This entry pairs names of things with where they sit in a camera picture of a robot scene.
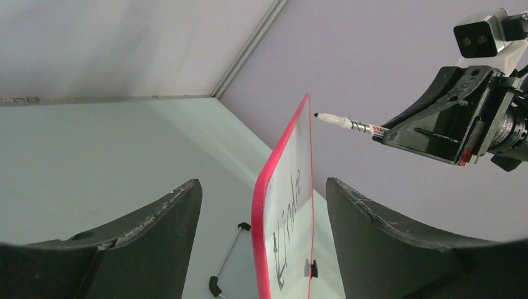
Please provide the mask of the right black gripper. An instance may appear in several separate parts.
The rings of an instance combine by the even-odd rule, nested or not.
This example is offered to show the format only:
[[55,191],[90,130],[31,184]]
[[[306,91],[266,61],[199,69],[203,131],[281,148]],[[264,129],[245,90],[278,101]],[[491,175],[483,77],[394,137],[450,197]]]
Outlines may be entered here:
[[448,164],[486,153],[510,172],[527,161],[527,68],[444,66],[423,95],[382,125],[382,145]]

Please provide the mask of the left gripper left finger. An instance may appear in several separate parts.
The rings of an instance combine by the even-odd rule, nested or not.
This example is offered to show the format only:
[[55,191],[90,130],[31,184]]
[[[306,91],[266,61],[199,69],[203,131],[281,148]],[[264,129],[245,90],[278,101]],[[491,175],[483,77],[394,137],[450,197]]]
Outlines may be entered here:
[[181,298],[201,204],[191,179],[67,240],[1,244],[1,297]]

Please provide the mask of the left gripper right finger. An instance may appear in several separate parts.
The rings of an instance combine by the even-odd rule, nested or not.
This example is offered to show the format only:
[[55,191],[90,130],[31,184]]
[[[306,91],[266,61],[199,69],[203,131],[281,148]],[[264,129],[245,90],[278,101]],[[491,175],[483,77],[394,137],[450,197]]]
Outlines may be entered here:
[[526,298],[527,241],[467,237],[411,219],[326,181],[347,298]]

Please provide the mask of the white whiteboard marker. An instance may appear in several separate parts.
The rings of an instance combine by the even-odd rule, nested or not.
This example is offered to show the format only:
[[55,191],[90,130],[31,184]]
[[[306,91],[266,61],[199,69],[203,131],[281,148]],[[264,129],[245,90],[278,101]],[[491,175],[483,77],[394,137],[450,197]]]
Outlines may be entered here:
[[314,117],[331,125],[335,125],[347,130],[354,130],[361,133],[366,133],[374,137],[383,138],[389,129],[372,125],[370,123],[363,123],[361,121],[351,120],[343,116],[337,116],[329,113],[315,113]]

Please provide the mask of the pink framed whiteboard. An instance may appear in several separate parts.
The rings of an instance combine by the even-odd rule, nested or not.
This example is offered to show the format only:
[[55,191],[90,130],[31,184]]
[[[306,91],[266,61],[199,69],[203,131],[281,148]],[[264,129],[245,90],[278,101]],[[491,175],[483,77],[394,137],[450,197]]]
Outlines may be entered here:
[[312,116],[306,94],[255,183],[251,233],[259,298],[310,298],[318,276]]

